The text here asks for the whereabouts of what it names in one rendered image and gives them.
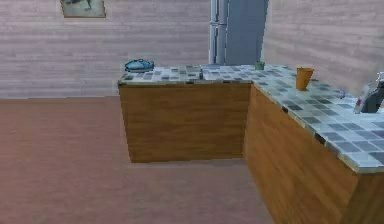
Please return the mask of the wooden counter with tiled top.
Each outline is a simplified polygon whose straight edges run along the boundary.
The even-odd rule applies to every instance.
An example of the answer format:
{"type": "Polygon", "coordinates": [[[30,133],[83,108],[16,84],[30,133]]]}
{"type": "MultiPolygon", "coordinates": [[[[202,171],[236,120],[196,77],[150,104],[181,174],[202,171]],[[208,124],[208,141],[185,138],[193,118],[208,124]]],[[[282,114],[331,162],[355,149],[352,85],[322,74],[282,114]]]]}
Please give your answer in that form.
{"type": "Polygon", "coordinates": [[[384,108],[282,65],[157,67],[119,82],[136,163],[243,158],[275,224],[384,224],[384,108]],[[199,80],[200,68],[203,80],[199,80]]]}

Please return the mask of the blue lidded pot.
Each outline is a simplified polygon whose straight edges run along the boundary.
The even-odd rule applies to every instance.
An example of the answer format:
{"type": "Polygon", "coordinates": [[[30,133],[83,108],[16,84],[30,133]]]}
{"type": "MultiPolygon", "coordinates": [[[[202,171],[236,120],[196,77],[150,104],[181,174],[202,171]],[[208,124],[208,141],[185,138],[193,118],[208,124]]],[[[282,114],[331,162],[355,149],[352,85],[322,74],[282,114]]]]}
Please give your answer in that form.
{"type": "Polygon", "coordinates": [[[125,70],[132,73],[144,73],[154,69],[154,62],[144,59],[131,60],[125,64],[125,70]]]}

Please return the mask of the grey fridge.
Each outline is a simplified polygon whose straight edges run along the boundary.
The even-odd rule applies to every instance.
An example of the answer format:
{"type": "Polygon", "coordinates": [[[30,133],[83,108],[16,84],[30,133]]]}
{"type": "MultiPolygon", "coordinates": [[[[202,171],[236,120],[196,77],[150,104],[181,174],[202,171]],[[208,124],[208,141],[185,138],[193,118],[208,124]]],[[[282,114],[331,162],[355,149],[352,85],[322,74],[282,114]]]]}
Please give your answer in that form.
{"type": "Polygon", "coordinates": [[[253,65],[260,60],[268,3],[210,0],[210,64],[253,65]]]}

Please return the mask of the orange cup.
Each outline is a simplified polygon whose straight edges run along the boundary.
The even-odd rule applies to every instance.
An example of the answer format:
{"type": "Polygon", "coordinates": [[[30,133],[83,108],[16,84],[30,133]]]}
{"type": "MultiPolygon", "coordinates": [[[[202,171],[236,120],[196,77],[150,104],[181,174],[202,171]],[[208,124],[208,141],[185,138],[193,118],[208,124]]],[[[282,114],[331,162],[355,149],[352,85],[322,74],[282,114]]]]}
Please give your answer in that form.
{"type": "Polygon", "coordinates": [[[313,68],[299,67],[296,75],[296,88],[298,90],[305,90],[308,86],[310,79],[313,75],[313,68]]]}

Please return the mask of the clear bottle with red base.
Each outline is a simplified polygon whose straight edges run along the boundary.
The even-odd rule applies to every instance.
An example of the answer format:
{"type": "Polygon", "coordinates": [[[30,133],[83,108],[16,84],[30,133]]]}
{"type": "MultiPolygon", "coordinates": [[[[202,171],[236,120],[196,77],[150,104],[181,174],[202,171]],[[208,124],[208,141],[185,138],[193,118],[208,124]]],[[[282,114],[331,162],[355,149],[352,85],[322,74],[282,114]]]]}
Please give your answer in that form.
{"type": "Polygon", "coordinates": [[[355,114],[359,114],[361,112],[363,101],[366,99],[367,95],[369,94],[370,87],[371,87],[370,82],[363,85],[360,96],[358,97],[358,100],[355,104],[355,108],[354,108],[355,114]]]}

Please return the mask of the framed wall picture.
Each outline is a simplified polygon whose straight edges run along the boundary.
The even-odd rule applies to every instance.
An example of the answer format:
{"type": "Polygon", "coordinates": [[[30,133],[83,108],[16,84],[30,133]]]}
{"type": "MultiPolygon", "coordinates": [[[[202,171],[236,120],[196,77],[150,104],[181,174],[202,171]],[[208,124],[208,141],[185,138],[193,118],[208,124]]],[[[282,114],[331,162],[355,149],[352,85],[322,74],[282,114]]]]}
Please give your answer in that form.
{"type": "Polygon", "coordinates": [[[104,0],[60,0],[65,18],[105,18],[104,0]]]}

